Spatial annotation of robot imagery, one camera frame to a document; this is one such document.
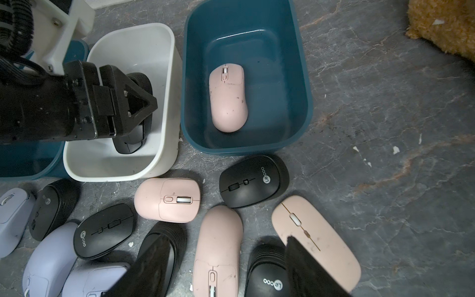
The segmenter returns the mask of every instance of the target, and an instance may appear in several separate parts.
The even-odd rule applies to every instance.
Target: blue plastic bin
[[[72,40],[63,62],[85,61],[88,54],[89,46],[84,41]],[[0,144],[0,181],[69,177],[63,165],[64,145],[64,141]]]
[[[208,0],[185,24],[181,128],[196,149],[218,155],[273,152],[295,142],[313,100],[294,5],[289,0]],[[246,124],[223,133],[211,120],[209,75],[240,64]]]

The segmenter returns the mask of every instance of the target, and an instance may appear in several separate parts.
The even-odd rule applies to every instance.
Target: computer mouse
[[[130,78],[136,85],[144,89],[150,95],[153,95],[152,84],[148,77],[140,72],[132,72],[127,74],[127,77]],[[130,100],[129,108],[138,110],[144,107],[144,102],[141,100]],[[142,146],[145,145],[148,135],[152,129],[152,115],[146,117],[143,121],[140,122],[129,134],[114,137],[112,139],[114,143],[115,150],[121,154],[131,154],[138,151]]]
[[[176,223],[159,222],[147,235],[151,244],[144,242],[137,260],[124,276],[106,293],[104,297],[164,297],[169,292],[170,283],[176,270],[173,260],[181,261],[184,249],[183,226]]]
[[[290,196],[272,213],[272,225],[286,245],[295,237],[315,260],[347,292],[360,280],[361,267],[350,248],[313,207],[301,196]]]
[[[252,205],[282,195],[289,186],[289,171],[275,155],[245,159],[219,177],[219,191],[231,208]]]
[[[238,296],[241,218],[227,206],[210,209],[199,229],[193,268],[195,297]]]
[[[130,268],[128,263],[87,262],[71,271],[62,297],[101,297]]]
[[[38,192],[28,226],[31,237],[42,241],[49,233],[63,225],[76,206],[79,192],[70,180],[50,183]]]
[[[226,133],[239,130],[247,121],[244,69],[224,64],[209,75],[209,99],[214,126]]]
[[[200,187],[188,178],[149,178],[138,187],[133,203],[145,219],[187,223],[200,208]]]
[[[285,269],[290,297],[351,297],[293,236],[287,238]]]
[[[48,234],[36,247],[23,272],[26,297],[57,297],[77,256],[73,235],[77,224],[69,222]]]
[[[17,247],[35,205],[35,197],[20,188],[7,191],[0,197],[0,258]]]
[[[165,238],[168,242],[168,257],[162,261],[162,264],[166,266],[165,276],[163,281],[156,284],[156,287],[160,287],[157,289],[160,293],[154,295],[156,297],[167,295],[178,273],[183,256],[185,256],[186,232],[182,226],[182,224],[160,221],[152,227],[140,245],[137,259],[144,257],[148,248],[157,240]]]
[[[132,235],[135,216],[120,203],[99,211],[82,221],[74,233],[74,251],[84,260],[100,258]]]
[[[285,270],[285,249],[261,244],[249,256],[245,297],[288,297],[290,286]]]

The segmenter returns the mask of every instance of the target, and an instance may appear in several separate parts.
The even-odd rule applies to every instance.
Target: scroll wheel
[[[120,220],[115,220],[115,221],[113,221],[113,222],[110,222],[110,223],[107,225],[107,227],[108,227],[109,229],[111,229],[111,228],[113,228],[113,227],[115,227],[115,226],[117,226],[117,225],[120,225]]]
[[[300,227],[300,225],[301,225],[302,223],[300,222],[300,220],[298,219],[298,217],[297,217],[294,213],[291,213],[291,214],[290,214],[290,218],[294,221],[294,223],[295,223],[298,227]]]

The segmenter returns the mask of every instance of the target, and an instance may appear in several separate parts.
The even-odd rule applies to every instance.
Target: stone surface
[[[200,0],[137,0],[96,13],[94,44],[116,29],[168,25],[182,54],[187,15]],[[295,0],[312,86],[313,120],[296,143],[277,152],[291,183],[354,252],[362,276],[355,297],[470,296],[475,289],[474,65],[424,40],[404,36],[408,1]],[[198,216],[186,224],[187,253],[169,296],[190,292],[203,215],[221,202],[219,174],[240,157],[215,157],[186,139],[167,177],[190,177],[202,188]],[[394,146],[399,153],[394,154]],[[40,189],[51,180],[24,182]],[[71,219],[109,205],[132,205],[141,181],[84,183]],[[17,183],[0,183],[0,192]],[[281,200],[238,210],[244,223],[239,296],[247,260],[266,236]],[[102,260],[132,262],[154,221]],[[23,268],[35,242],[26,231],[0,260],[0,295],[22,295]]]

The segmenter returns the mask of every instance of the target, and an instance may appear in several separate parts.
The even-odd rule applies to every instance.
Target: plush toy
[[[475,62],[475,0],[409,0],[406,36]]]

